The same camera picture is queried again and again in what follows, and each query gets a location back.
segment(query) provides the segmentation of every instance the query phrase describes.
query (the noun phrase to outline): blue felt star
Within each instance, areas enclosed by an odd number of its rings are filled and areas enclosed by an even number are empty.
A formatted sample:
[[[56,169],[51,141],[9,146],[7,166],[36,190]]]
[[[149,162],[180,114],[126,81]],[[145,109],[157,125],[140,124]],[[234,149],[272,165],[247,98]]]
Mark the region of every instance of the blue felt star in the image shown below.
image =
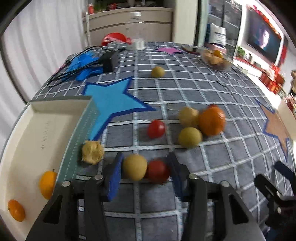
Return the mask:
[[[127,93],[132,78],[133,76],[108,85],[86,84],[83,95],[93,97],[100,113],[89,136],[90,140],[98,140],[107,124],[115,116],[155,110]]]

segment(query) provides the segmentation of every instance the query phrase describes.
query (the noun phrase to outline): metal screw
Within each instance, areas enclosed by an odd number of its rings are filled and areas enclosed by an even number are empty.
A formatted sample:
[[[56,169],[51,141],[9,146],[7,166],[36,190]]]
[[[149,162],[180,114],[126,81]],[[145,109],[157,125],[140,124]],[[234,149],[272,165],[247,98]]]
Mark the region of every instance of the metal screw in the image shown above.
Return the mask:
[[[68,187],[70,185],[70,182],[69,181],[64,181],[63,183],[62,183],[62,186],[63,187]]]
[[[222,186],[224,186],[224,187],[229,187],[230,186],[229,182],[227,182],[227,181],[222,181],[222,182],[220,182],[220,184]]]
[[[102,174],[97,174],[97,175],[94,176],[94,178],[96,180],[102,180],[103,179],[103,175]]]
[[[195,174],[193,174],[193,173],[190,173],[190,174],[188,175],[188,177],[189,177],[190,179],[192,179],[192,180],[196,180],[196,179],[198,179],[198,176],[195,175]]]

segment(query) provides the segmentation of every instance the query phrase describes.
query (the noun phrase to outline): blue gripper pad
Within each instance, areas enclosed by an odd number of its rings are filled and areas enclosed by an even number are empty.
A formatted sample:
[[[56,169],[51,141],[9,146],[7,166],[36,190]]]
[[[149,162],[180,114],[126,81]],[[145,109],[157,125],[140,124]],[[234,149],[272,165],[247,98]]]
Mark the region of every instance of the blue gripper pad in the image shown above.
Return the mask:
[[[190,174],[186,165],[180,164],[175,155],[175,152],[169,152],[166,156],[165,162],[170,168],[170,176],[173,181],[175,196],[181,201],[186,196],[187,180],[186,177]]]
[[[104,202],[111,202],[116,196],[121,180],[121,163],[124,159],[123,153],[118,152],[114,161],[104,167],[102,175],[105,177],[105,194],[101,196]]]

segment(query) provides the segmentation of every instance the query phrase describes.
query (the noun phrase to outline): white container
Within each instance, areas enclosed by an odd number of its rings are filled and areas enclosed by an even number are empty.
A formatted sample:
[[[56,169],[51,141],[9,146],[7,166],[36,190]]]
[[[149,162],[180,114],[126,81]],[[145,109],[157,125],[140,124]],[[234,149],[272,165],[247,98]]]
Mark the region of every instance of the white container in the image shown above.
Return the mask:
[[[126,23],[126,36],[131,39],[128,50],[145,49],[145,23],[140,19],[141,12],[132,12],[131,19]]]
[[[89,96],[32,101],[16,122],[0,157],[0,215],[17,241],[26,239],[47,203],[38,187],[41,175],[53,169],[60,172],[69,143],[77,142],[73,133],[81,133],[77,126],[87,119],[90,101]],[[10,215],[10,199],[23,205],[24,221]]]

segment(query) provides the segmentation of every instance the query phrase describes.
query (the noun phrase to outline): plastic bottle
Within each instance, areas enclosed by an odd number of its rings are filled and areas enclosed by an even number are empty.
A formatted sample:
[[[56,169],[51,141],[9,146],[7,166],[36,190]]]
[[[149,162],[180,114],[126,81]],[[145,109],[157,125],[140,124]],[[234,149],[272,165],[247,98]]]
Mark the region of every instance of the plastic bottle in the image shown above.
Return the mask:
[[[128,49],[138,51],[145,49],[145,23],[140,19],[141,12],[132,12],[131,19],[126,23],[127,37],[131,39]]]

